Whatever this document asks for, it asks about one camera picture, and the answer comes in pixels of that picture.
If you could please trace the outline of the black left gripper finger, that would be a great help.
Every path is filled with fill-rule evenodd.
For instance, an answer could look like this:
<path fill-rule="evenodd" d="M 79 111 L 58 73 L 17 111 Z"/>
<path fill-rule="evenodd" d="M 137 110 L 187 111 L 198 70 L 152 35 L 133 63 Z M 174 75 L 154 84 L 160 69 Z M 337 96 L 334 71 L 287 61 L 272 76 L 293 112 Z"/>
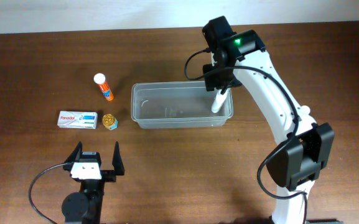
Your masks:
<path fill-rule="evenodd" d="M 112 165 L 114 167 L 115 172 L 124 172 L 125 171 L 123 160 L 121 158 L 121 153 L 119 150 L 119 142 L 118 141 L 116 141 L 115 145 L 114 145 Z"/>
<path fill-rule="evenodd" d="M 79 141 L 73 152 L 67 157 L 64 163 L 73 163 L 78 161 L 82 154 L 82 142 Z"/>

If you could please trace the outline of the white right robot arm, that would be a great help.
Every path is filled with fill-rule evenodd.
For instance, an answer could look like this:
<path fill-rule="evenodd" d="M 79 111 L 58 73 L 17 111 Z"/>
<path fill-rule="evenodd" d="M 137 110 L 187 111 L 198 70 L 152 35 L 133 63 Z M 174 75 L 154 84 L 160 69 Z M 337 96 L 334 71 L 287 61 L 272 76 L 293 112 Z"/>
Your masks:
<path fill-rule="evenodd" d="M 212 62 L 203 66 L 202 78 L 208 91 L 217 95 L 216 113 L 228 90 L 244 86 L 258 105 L 277 144 L 261 162 L 257 181 L 267 169 L 277 192 L 271 223 L 307 223 L 308 196 L 320 171 L 327 166 L 334 140 L 328 123 L 318 124 L 310 108 L 300 105 L 281 80 L 266 46 L 254 30 L 236 33 L 223 16 L 210 20 L 202 29 Z"/>

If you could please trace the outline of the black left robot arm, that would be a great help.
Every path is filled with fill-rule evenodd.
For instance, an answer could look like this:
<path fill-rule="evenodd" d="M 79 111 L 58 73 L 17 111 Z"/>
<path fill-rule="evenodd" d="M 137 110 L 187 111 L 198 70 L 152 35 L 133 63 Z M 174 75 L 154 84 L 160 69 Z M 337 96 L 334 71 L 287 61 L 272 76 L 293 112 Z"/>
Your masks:
<path fill-rule="evenodd" d="M 63 165 L 70 177 L 80 183 L 80 190 L 69 194 L 62 202 L 65 223 L 100 222 L 105 184 L 116 182 L 117 176 L 125 173 L 118 142 L 114 145 L 112 166 L 111 170 L 101 169 L 100 154 L 85 152 L 82 143 L 77 144 Z"/>

